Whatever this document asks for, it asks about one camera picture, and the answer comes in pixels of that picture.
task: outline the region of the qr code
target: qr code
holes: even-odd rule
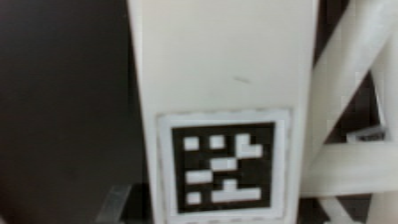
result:
[[[276,123],[172,128],[178,213],[270,207]]]

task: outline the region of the black surface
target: black surface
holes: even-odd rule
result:
[[[245,124],[172,129],[174,160],[176,160],[176,192],[180,213],[228,210],[240,208],[270,207],[272,185],[272,149],[274,149],[276,124]],[[213,183],[187,184],[185,173],[188,170],[210,170],[210,159],[235,157],[235,136],[251,134],[251,144],[263,146],[263,156],[258,159],[238,160],[238,170],[213,172]],[[226,148],[210,149],[210,136],[226,136]],[[185,151],[183,138],[199,137],[199,151]],[[238,180],[238,188],[261,188],[261,199],[242,202],[213,203],[212,191],[222,189],[222,180]],[[187,193],[201,192],[203,202],[188,205]]]
[[[2,0],[0,27],[0,214],[91,224],[146,181],[126,1]]]

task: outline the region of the dark wall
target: dark wall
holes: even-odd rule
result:
[[[0,214],[94,222],[114,184],[142,181],[123,0],[0,0]]]

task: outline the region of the white frame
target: white frame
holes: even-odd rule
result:
[[[174,158],[172,158],[172,133],[176,127],[201,127],[229,124],[252,124],[276,122],[274,136],[274,158],[272,158],[272,205],[270,208],[233,209],[212,212],[192,212],[178,214],[176,205],[176,175],[174,175]],[[286,198],[286,151],[290,145],[290,110],[272,109],[256,111],[236,111],[219,113],[196,113],[165,115],[158,119],[158,139],[160,139],[160,155],[162,155],[162,183],[165,196],[165,217],[167,223],[203,223],[217,221],[231,221],[236,217],[242,220],[277,219],[284,213]]]

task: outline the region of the white post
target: white post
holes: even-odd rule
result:
[[[371,71],[375,88],[380,99],[382,114],[386,119],[387,141],[398,142],[398,32],[384,47]],[[395,224],[398,220],[398,192],[373,195],[368,224]]]

